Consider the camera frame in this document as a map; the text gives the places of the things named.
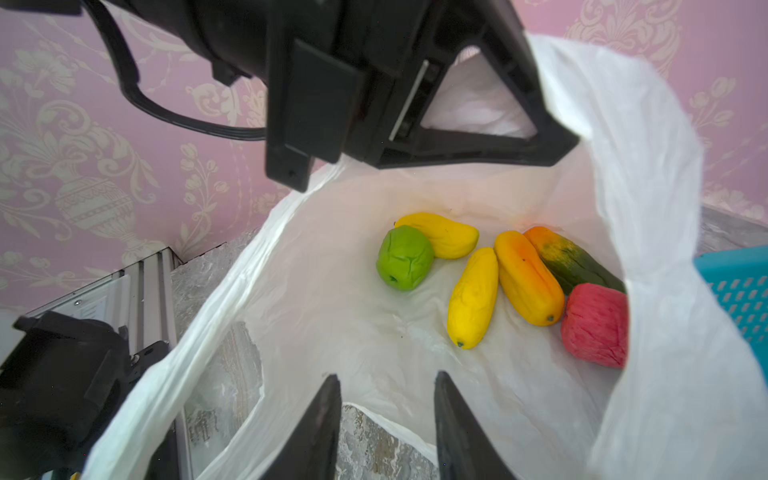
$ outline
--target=black cable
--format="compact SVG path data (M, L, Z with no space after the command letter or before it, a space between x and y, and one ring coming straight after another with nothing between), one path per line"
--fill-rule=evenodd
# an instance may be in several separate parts
M107 51L118 74L118 82L123 96L136 108L169 124L188 130L199 131L216 137L240 141L258 141L266 138L266 128L228 127L207 121L179 115L161 107L147 98L139 89L139 69L123 34L114 22L112 15L99 0L81 0L85 10L96 24L96 29L107 46Z

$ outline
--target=papaya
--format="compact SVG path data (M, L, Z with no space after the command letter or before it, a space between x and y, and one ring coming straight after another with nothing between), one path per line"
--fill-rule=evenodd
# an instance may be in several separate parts
M474 252L448 303L448 336L461 349L477 346L493 316L498 261L490 247Z
M387 285L397 290L413 290L426 278L434 260L429 239L404 225L387 232L379 248L376 271Z
M629 300L622 292L581 283L568 297L560 332L566 351L576 358L623 368L629 346Z
M558 281L520 232L504 232L493 246L498 280L509 302L531 325L556 324L563 315L565 295Z
M478 229L436 214L406 215L395 222L395 227L402 225L425 234L437 258L456 259L469 255L480 238Z
M581 283L606 286L626 293L624 283L600 265L583 248L562 235L546 227L533 227L525 232L527 238L538 252L539 258L547 266L566 295L570 295L575 286Z

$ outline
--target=wall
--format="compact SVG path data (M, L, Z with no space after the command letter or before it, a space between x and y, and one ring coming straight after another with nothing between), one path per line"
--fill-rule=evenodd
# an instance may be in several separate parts
M514 0L531 31L646 58L707 146L703 201L768 224L768 4ZM264 125L258 80L225 88L179 40L111 8L141 87L182 114ZM252 230L287 190L263 145L164 124L120 96L86 18L0 14L0 308L26 311L171 246L182 258Z

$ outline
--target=blue plastic basket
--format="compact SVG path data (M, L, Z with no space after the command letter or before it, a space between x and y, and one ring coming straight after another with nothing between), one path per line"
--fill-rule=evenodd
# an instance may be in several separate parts
M752 346L768 381L768 246L705 253L694 264Z

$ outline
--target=yellow mango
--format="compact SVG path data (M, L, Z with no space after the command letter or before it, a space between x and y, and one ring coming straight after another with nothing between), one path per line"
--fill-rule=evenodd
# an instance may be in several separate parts
M490 247L474 252L448 304L448 336L459 348L480 343L493 316L498 292L498 261Z
M395 222L395 227L402 225L425 234L437 258L455 259L469 255L480 238L478 229L435 214L406 215Z
M565 295L542 263L531 242L519 232L504 232L493 246L498 280L512 306L531 325L549 326L560 320Z

